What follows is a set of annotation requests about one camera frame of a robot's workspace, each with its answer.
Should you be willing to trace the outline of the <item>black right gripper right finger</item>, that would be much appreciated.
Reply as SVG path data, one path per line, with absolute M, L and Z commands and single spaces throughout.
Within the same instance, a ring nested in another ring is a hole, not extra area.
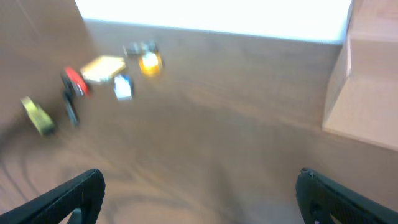
M 313 169 L 300 171 L 295 190 L 305 223 L 397 223 L 397 212 Z

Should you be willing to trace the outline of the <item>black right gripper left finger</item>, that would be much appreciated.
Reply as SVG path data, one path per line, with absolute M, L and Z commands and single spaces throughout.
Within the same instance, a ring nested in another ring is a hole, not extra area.
M 60 223 L 76 209 L 80 223 L 96 223 L 106 184 L 99 169 L 90 169 L 39 197 L 1 215 L 1 223 Z

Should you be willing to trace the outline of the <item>brown cardboard box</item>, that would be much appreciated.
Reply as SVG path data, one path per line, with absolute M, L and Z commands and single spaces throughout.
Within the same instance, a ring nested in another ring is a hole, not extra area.
M 353 1 L 322 129 L 397 149 L 397 0 Z

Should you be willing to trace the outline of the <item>red black stapler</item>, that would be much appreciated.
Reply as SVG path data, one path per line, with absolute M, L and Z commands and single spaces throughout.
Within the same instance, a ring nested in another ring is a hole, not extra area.
M 90 86 L 84 80 L 80 72 L 72 67 L 64 67 L 60 71 L 60 76 L 65 87 L 66 93 L 73 96 L 87 96 L 90 94 Z

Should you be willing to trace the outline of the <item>yellow sticky note pad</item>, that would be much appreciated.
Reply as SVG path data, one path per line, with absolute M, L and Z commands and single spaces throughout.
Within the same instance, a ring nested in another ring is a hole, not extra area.
M 80 68 L 82 77 L 90 83 L 110 81 L 126 68 L 123 57 L 101 55 Z

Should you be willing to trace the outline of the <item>yellow tape roll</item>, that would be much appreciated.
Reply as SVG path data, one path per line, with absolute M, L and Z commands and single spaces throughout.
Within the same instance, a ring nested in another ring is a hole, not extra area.
M 162 71 L 162 59 L 159 53 L 147 52 L 138 59 L 141 73 L 147 77 L 155 77 Z

